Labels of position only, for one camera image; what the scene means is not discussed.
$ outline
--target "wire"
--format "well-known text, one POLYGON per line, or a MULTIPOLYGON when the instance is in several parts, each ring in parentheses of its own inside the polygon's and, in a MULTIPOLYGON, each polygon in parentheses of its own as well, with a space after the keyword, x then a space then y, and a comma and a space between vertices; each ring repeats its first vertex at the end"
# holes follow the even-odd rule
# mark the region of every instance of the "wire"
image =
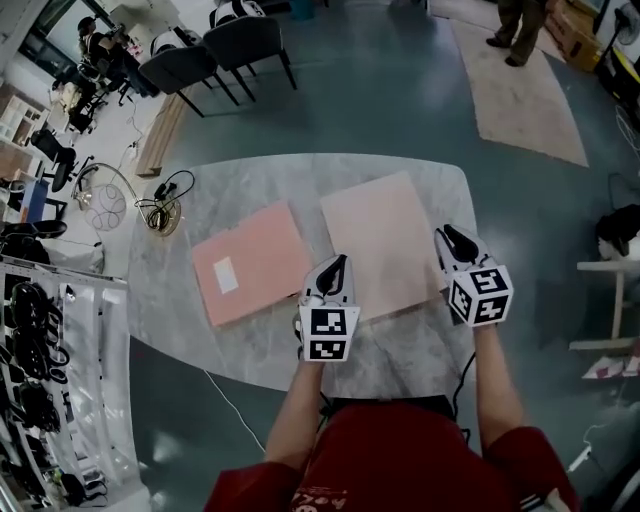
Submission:
POLYGON ((453 418, 456 421, 458 420, 458 394, 460 393, 460 390, 464 386, 464 378, 467 376, 467 372, 469 371, 469 368, 471 368, 471 363, 473 363, 473 360, 475 358, 476 358, 476 353, 474 352, 469 358, 469 361, 467 361, 467 364, 464 367, 464 370, 462 370, 462 375, 460 376, 460 382, 458 383, 458 387, 453 392, 453 398, 451 401, 453 402, 453 418))
MULTIPOLYGON (((127 118, 127 121, 125 124, 127 125, 132 125, 133 129, 135 131, 137 131, 140 136, 134 140, 133 142, 130 142, 127 147, 124 149, 124 151, 122 152, 122 156, 120 157, 120 162, 118 163, 118 167, 116 167, 116 169, 120 170, 120 167, 122 166, 122 162, 124 161, 124 157, 127 154, 127 151, 129 150, 129 148, 133 147, 138 147, 138 143, 145 137, 145 135, 147 134, 147 132, 153 127, 153 124, 156 122, 156 120, 158 119, 158 117, 160 117, 162 114, 165 113, 165 111, 167 110, 168 107, 164 107, 162 109, 160 109, 160 111, 154 116, 154 118, 151 120, 151 122, 149 123, 149 125, 144 129, 144 131, 140 130, 137 126, 136 126, 136 121, 135 121, 135 116, 136 116, 136 110, 138 108, 138 101, 134 101, 133 103, 133 112, 132 114, 127 118)), ((113 180, 115 179, 115 176, 111 178, 110 183, 113 182, 113 180)))
POLYGON ((213 380, 213 377, 211 376, 211 374, 207 371, 207 370, 202 370, 207 377, 209 377, 209 380, 211 381, 211 383, 216 387, 216 389, 218 390, 218 392, 222 395, 222 398, 224 398, 224 401, 227 402, 234 411, 236 411, 236 414, 238 415, 238 418, 240 418, 240 421, 242 422, 242 424, 244 425, 244 428, 246 428, 249 433, 251 434, 251 437, 253 437, 254 441, 256 442, 256 444, 260 447, 260 449, 264 452, 264 446, 262 446, 262 443, 258 440, 258 437, 256 436, 255 432, 253 430, 251 430, 251 427, 249 427, 249 425, 247 425, 247 422, 244 421, 244 418, 242 417, 242 414, 240 414, 240 411, 238 410, 238 408, 233 405, 233 403, 231 402, 231 400, 229 400, 227 398, 227 395, 225 395, 223 393, 223 391, 220 389, 220 386, 218 386, 216 384, 216 381, 213 380))
POLYGON ((170 215, 171 215, 171 207, 173 206, 173 204, 179 198, 181 198, 187 192, 189 192, 194 187, 195 184, 196 184, 196 177, 194 176, 194 174, 191 171, 186 171, 183 169, 181 171, 174 172, 171 176, 169 176, 166 180, 164 180, 158 186, 158 188, 156 189, 156 193, 154 195, 161 196, 161 197, 159 198, 154 197, 154 199, 143 198, 136 201, 134 203, 136 207, 152 209, 148 214, 143 215, 147 227, 155 231, 162 231, 169 223, 170 215), (188 174, 189 176, 191 176, 191 184, 187 187, 186 190, 179 193, 177 196, 170 197, 170 198, 167 197, 168 194, 170 193, 171 186, 175 185, 174 183, 169 183, 169 181, 174 176, 177 176, 182 173, 188 174))
MULTIPOLYGON (((474 352, 469 358, 469 361, 467 361, 467 364, 465 365, 464 370, 462 370, 462 375, 460 376, 460 382, 458 382, 458 387, 453 392, 453 398, 451 399, 451 401, 453 402, 453 419, 455 422, 458 421, 458 394, 460 393, 460 391, 462 390, 462 387, 464 386, 464 379, 467 376, 467 372, 469 371, 469 368, 471 368, 471 363, 473 363, 473 360, 475 358, 476 358, 476 353, 474 352)), ((471 439, 471 430, 468 428, 461 428, 460 431, 464 435, 465 443, 469 444, 469 439, 471 439)))
POLYGON ((618 397, 616 398, 616 402, 615 405, 613 406, 613 417, 611 418, 610 421, 608 421, 607 423, 602 423, 600 425, 591 425, 586 432, 584 433, 584 435, 582 436, 582 441, 584 442, 584 444, 586 444, 589 448, 591 448, 591 452, 593 453, 593 446, 591 446, 591 442, 587 439, 587 437, 589 436, 589 433, 592 430, 598 429, 598 428, 606 428, 609 425, 613 424, 613 422, 616 421, 616 419, 618 419, 618 415, 620 414, 620 400, 622 399, 622 393, 624 393, 624 388, 627 386, 627 382, 628 379, 625 379, 624 382, 622 383, 622 386, 620 386, 620 391, 618 392, 618 397))

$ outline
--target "red shirt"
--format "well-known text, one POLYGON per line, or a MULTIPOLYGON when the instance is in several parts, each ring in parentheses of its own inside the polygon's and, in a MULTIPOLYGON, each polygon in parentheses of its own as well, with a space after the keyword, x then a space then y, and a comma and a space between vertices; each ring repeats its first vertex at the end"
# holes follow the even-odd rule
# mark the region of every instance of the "red shirt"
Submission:
POLYGON ((207 512, 536 510, 578 499, 544 434, 522 427, 483 457, 452 421, 403 404, 352 405, 320 437, 305 473, 267 462, 220 474, 207 512))

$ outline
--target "black and white marker cube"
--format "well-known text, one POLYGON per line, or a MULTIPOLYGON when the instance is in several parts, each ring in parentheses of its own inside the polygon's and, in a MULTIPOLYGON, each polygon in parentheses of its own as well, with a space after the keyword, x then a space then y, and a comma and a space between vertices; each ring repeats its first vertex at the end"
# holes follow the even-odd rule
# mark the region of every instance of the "black and white marker cube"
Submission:
POLYGON ((467 325, 503 322, 512 298, 513 285, 504 265, 453 274, 449 306, 467 325))
POLYGON ((300 306, 305 361, 346 361, 360 308, 300 306))

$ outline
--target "rug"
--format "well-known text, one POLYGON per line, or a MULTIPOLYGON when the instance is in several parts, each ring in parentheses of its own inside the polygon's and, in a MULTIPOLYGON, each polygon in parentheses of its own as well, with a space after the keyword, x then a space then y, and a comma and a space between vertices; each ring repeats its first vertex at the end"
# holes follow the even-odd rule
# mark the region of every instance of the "rug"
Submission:
MULTIPOLYGON (((500 28, 498 6, 487 0, 429 0, 431 14, 439 18, 464 21, 495 32, 500 28)), ((560 50, 546 28, 538 34, 536 48, 564 62, 560 50)))
POLYGON ((578 127, 551 66, 535 49, 521 68, 484 40, 489 31, 451 21, 467 70, 480 137, 588 167, 578 127))

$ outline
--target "white cable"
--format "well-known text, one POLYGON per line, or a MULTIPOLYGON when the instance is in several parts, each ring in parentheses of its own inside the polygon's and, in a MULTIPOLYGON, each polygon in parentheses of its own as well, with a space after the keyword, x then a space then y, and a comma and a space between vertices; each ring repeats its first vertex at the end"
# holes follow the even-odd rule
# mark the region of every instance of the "white cable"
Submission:
POLYGON ((595 430, 597 428, 605 428, 608 427, 609 425, 611 425, 614 421, 616 421, 616 419, 618 419, 618 414, 620 413, 620 399, 622 398, 622 393, 624 392, 624 388, 627 385, 627 378, 625 378, 624 382, 622 383, 622 386, 620 387, 620 391, 618 392, 618 398, 616 398, 616 403, 613 407, 613 417, 611 418, 610 421, 608 421, 607 423, 603 423, 600 425, 591 425, 587 431, 584 433, 584 435, 582 436, 582 441, 584 442, 584 444, 586 444, 589 448, 592 448, 591 446, 591 442, 587 439, 587 436, 589 435, 589 432, 591 432, 592 430, 595 430))
POLYGON ((236 411, 236 414, 238 415, 238 418, 240 418, 240 421, 242 422, 242 424, 244 425, 244 428, 246 428, 249 433, 251 434, 251 436, 253 437, 253 439, 255 440, 256 444, 260 447, 260 449, 264 452, 264 446, 262 446, 262 443, 258 440, 258 437, 256 436, 256 434, 253 432, 253 430, 251 430, 251 428, 249 427, 249 425, 247 425, 247 422, 244 421, 244 418, 242 417, 242 414, 240 414, 240 411, 238 410, 238 408, 233 405, 231 403, 231 400, 229 400, 227 398, 227 395, 225 395, 222 390, 220 389, 220 387, 216 384, 216 381, 213 380, 213 377, 211 376, 211 374, 207 371, 207 370, 202 370, 207 377, 209 377, 209 380, 211 381, 211 383, 216 387, 216 389, 220 392, 220 394, 222 395, 222 398, 224 398, 225 402, 227 402, 234 411, 236 411))

